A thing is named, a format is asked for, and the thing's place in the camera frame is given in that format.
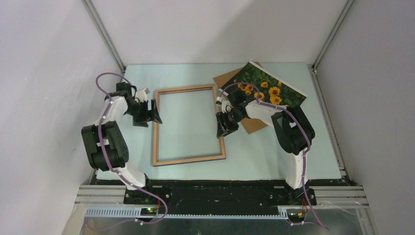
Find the wooden picture frame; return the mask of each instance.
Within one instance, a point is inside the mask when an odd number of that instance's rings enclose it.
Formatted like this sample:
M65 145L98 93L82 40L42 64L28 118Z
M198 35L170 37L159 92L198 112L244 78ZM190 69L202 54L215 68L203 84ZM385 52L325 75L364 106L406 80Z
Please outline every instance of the wooden picture frame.
M208 91L212 90L212 105L214 105L215 115L219 112L219 107L215 104L216 97L217 97L217 90L216 85L201 85L201 86L189 86L189 87L181 87L181 88L171 88L171 89L164 89L164 90L157 90L154 92L154 97L157 102L159 113L163 109L162 104L160 104L160 95L166 94L175 94L175 93L186 93L186 92L198 92L198 91ZM223 137L219 138L219 147L220 147L220 154L214 156L203 156L194 158L186 158L186 159L178 159L178 160L169 160L169 161L159 161L159 129L160 125L158 123L154 123L153 125L153 166L162 166L162 165L175 165L175 164L185 164L185 163L195 163L195 162L204 162L204 161L213 161L213 160L221 160L226 159L225 153L225 143Z

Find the empty frame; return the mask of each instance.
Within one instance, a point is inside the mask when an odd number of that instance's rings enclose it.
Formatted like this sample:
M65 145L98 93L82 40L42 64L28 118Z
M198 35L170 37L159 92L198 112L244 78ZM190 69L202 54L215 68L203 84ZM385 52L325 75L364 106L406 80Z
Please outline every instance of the empty frame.
M155 91L163 124L154 123L153 166L226 159L217 139L216 85Z

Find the light blue table surface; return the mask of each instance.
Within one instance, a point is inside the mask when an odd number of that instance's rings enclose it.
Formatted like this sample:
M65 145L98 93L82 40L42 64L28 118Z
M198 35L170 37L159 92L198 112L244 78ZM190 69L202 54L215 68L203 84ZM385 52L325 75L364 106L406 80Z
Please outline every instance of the light blue table surface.
M148 87L149 98L153 98L153 91L159 89L214 84L214 77L244 65L129 65L125 77L139 89ZM307 177L309 179L339 179L341 177L339 167L307 65L305 63L272 63L262 64L262 66L308 95L301 107L314 127L316 137L312 141L308 155ZM170 109L169 112L175 112L175 109ZM212 121L200 120L200 123L204 122L210 123L209 125L212 125L211 128L214 130L212 133L216 133L217 127L212 124ZM248 135L240 125L238 131L225 137L227 155L225 160L154 167L152 166L153 124L151 123L149 128L134 127L132 117L124 116L118 121L118 125L129 149L130 162L151 179L271 180L284 179L286 175L289 155L279 146L273 127L266 127ZM172 156L179 156L183 149L187 152L197 152L198 148L199 146L194 144L174 148L169 144L161 143L159 151L171 152ZM97 178L118 179L116 175L101 170L98 171Z

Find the sunflower picture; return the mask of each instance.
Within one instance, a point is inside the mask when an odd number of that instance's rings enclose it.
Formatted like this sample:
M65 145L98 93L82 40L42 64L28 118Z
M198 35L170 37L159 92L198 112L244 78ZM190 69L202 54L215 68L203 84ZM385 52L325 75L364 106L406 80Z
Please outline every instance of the sunflower picture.
M290 106L300 105L307 98L306 94L270 74L254 62L249 62L232 79L223 85L221 89L235 82L251 83L259 89L258 93L252 85L238 84L226 90L227 93L237 89L241 90L247 99L258 98L267 103Z

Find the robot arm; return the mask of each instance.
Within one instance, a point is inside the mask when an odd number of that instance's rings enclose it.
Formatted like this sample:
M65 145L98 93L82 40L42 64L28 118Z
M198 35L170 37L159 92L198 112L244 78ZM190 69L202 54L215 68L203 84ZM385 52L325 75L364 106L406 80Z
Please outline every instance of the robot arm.
M260 105L253 98L246 100L239 90L230 93L228 99L217 98L217 104L222 106L222 112L216 114L217 137L224 137L236 131L239 127L238 122L244 118L256 118L273 126L278 143L284 151L290 154L285 181L292 189L300 188L303 170L302 155L307 148L307 141L290 116L274 106ZM315 132L300 106L283 108L294 115L311 142L315 137Z
M162 121L154 99L151 100L151 110L148 110L148 93L149 91L147 88L137 91L136 87L128 83L117 83L116 92L110 93L110 96L112 97L111 102L113 103L109 107L107 115L103 116L104 111L110 102L106 97L105 108L102 110L102 113L99 116L100 118L98 118L93 125L83 127L81 131L91 167L94 169L101 169L102 171L108 171L109 168L105 161L98 138L98 124L101 117L104 118L101 130L111 166L116 172L121 173L125 179L139 187L145 186L146 176L136 167L128 164L128 148L116 121L124 114L129 114L133 116L134 126L148 127L147 122L149 121L161 124ZM126 184L127 189L135 190L134 187L126 182L124 183Z

